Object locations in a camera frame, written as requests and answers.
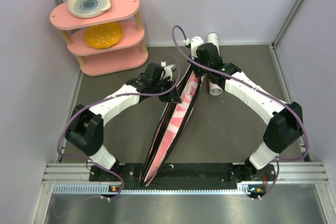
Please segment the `pink racket bag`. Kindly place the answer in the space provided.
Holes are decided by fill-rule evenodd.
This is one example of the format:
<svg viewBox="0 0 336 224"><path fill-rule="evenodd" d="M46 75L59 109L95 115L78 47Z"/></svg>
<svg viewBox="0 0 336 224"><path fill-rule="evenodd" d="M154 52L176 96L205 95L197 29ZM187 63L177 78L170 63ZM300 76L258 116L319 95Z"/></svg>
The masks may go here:
<svg viewBox="0 0 336 224"><path fill-rule="evenodd" d="M177 144L194 110L203 79L198 78L192 68L188 67L177 85L177 93L182 102L166 104L140 174L142 186L149 186Z"/></svg>

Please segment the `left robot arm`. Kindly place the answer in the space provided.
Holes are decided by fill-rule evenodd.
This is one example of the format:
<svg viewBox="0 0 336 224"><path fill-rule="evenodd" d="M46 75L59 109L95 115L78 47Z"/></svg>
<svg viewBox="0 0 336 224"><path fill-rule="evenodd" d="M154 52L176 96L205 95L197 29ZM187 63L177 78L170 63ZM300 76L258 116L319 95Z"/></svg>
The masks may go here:
<svg viewBox="0 0 336 224"><path fill-rule="evenodd" d="M159 97L162 102L181 103L173 73L177 65L150 63L145 72L126 82L118 91L99 103L86 108L78 105L73 110L65 139L82 151L90 161L101 166L101 174L114 180L119 174L117 159L103 145L104 126L125 109L149 97Z"/></svg>

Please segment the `yellow dotted plate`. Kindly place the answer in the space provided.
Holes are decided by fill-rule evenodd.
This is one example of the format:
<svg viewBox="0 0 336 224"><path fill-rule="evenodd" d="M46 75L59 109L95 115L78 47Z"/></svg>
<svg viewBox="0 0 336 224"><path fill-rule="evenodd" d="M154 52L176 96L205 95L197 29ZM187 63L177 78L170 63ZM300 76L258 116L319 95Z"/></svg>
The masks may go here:
<svg viewBox="0 0 336 224"><path fill-rule="evenodd" d="M123 28L118 22L93 25L85 31L85 42L95 49L106 49L116 45L123 37Z"/></svg>

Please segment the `pink three-tier wooden shelf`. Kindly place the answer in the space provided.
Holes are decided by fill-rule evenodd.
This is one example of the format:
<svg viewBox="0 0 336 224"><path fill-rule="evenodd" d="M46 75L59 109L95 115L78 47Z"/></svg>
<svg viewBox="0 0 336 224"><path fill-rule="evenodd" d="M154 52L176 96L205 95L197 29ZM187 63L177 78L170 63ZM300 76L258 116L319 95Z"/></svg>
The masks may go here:
<svg viewBox="0 0 336 224"><path fill-rule="evenodd" d="M139 0L67 0L50 22L88 76L137 68L148 59Z"/></svg>

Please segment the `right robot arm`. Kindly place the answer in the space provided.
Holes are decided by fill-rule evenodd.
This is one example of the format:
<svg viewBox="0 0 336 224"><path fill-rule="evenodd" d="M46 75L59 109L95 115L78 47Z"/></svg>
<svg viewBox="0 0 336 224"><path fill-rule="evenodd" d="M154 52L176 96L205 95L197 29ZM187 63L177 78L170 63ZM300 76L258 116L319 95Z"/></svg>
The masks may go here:
<svg viewBox="0 0 336 224"><path fill-rule="evenodd" d="M296 102L287 104L271 99L239 67L230 62L223 63L213 43L194 38L190 44L196 76L207 76L210 82L244 102L267 125L263 142L245 161L246 176L256 180L264 174L266 165L302 136L302 107Z"/></svg>

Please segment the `white shuttlecock tube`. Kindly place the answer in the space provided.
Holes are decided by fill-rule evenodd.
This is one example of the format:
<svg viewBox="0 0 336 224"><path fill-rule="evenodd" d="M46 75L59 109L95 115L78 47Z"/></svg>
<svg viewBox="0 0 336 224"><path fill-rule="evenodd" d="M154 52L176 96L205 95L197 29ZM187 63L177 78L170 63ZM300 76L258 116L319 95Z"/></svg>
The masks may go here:
<svg viewBox="0 0 336 224"><path fill-rule="evenodd" d="M219 44L218 44L218 34L217 33L209 33L206 37L207 42L213 43L217 51L219 52ZM216 84L213 84L210 80L208 81L209 93L210 95L217 96L223 93L223 89Z"/></svg>

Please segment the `white blue ceramic bowl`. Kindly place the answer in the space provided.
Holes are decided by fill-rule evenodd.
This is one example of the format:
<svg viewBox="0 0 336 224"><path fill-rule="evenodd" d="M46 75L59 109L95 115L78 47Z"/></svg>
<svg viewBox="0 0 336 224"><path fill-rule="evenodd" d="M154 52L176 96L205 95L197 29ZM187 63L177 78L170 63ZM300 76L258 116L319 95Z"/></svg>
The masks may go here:
<svg viewBox="0 0 336 224"><path fill-rule="evenodd" d="M93 18L103 14L111 7L110 0L67 0L71 14L79 18Z"/></svg>

